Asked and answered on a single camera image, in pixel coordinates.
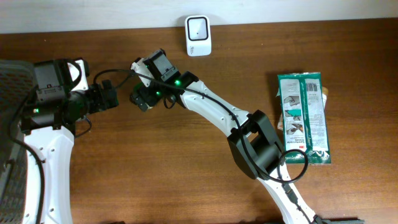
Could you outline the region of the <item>white tube package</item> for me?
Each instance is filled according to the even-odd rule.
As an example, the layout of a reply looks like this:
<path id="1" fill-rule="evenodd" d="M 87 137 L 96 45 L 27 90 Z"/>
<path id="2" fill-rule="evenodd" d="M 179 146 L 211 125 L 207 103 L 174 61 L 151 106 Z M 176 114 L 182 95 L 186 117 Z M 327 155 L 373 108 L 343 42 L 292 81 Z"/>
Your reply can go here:
<path id="1" fill-rule="evenodd" d="M 326 106 L 326 101 L 328 97 L 328 89 L 323 87 L 322 88 L 322 98 L 323 98 L 323 108 Z M 283 130 L 283 115 L 281 114 L 277 123 L 277 129 Z"/>

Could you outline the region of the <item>green white wipes pack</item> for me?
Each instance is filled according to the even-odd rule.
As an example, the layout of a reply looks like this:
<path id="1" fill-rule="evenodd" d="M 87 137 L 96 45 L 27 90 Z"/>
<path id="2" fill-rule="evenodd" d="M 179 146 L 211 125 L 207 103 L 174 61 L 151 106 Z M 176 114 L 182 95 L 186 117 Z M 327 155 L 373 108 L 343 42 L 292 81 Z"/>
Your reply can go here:
<path id="1" fill-rule="evenodd" d="M 321 73 L 290 73 L 277 78 L 287 163 L 303 164 L 305 153 L 310 164 L 331 164 Z"/>

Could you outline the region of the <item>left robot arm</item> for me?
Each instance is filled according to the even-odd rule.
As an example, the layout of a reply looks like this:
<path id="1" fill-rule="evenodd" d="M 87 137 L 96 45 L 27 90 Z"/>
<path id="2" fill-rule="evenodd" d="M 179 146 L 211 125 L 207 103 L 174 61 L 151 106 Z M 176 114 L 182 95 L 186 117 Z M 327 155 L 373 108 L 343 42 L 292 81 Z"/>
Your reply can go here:
<path id="1" fill-rule="evenodd" d="M 109 80 L 87 83 L 89 66 L 82 58 L 33 65 L 33 93 L 21 114 L 27 154 L 24 223 L 72 223 L 70 161 L 76 122 L 118 106 Z"/>

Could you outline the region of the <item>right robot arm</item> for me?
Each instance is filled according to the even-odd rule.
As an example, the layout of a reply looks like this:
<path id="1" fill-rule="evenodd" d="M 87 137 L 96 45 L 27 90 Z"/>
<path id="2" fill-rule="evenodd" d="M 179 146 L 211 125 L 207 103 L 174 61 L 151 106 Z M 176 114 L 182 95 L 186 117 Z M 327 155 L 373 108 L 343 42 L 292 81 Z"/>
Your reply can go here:
<path id="1" fill-rule="evenodd" d="M 285 223 L 321 223 L 305 203 L 287 171 L 288 152 L 269 118 L 260 110 L 241 110 L 213 93 L 190 72 L 180 73 L 160 49 L 137 58 L 130 73 L 141 79 L 130 100 L 142 111 L 163 101 L 166 108 L 179 104 L 215 125 L 227 137 L 233 159 L 240 170 L 258 180 L 279 208 Z"/>

